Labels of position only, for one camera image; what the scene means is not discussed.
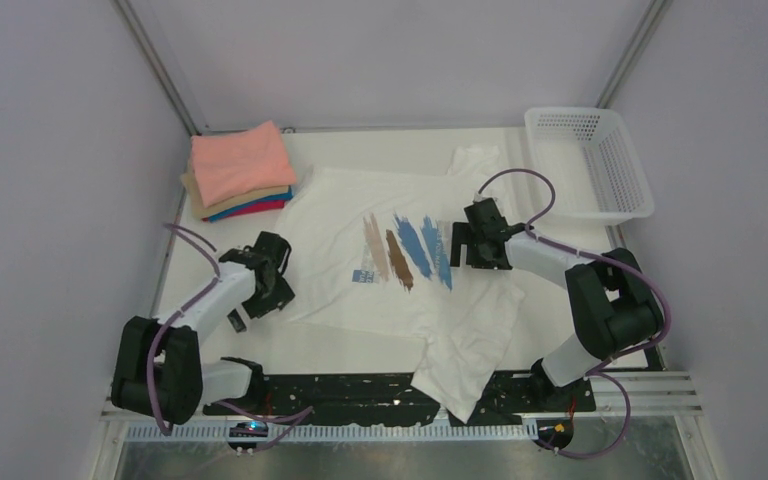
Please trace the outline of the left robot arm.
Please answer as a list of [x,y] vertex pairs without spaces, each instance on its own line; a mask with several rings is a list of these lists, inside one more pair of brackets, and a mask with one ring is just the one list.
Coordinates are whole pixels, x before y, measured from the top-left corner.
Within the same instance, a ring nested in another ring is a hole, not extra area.
[[222,323],[242,333],[247,321],[295,297],[284,277],[291,245],[280,235],[262,231],[253,245],[218,253],[195,232],[172,230],[208,261],[211,275],[182,305],[124,325],[110,393],[114,406],[153,418],[165,434],[207,405],[244,414],[265,405],[269,386],[260,364],[229,356],[206,363],[201,346]]

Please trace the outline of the white printed t-shirt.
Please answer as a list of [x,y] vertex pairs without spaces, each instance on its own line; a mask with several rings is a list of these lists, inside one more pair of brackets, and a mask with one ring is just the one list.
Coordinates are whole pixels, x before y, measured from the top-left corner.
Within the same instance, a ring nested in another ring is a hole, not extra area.
[[292,249],[283,318],[422,339],[412,386],[467,421],[526,296],[515,273],[450,263],[455,224],[502,167],[497,146],[472,145],[443,175],[311,169],[276,223]]

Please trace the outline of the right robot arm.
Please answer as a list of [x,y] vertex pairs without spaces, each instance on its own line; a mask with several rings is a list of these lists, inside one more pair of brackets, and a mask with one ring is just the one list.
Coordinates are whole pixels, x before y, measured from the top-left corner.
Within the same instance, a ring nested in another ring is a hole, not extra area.
[[526,392],[544,410],[568,403],[590,374],[660,334],[665,315],[635,256],[617,248],[597,254],[510,224],[492,199],[464,209],[452,226],[450,264],[484,270],[523,270],[568,295],[574,332],[531,367]]

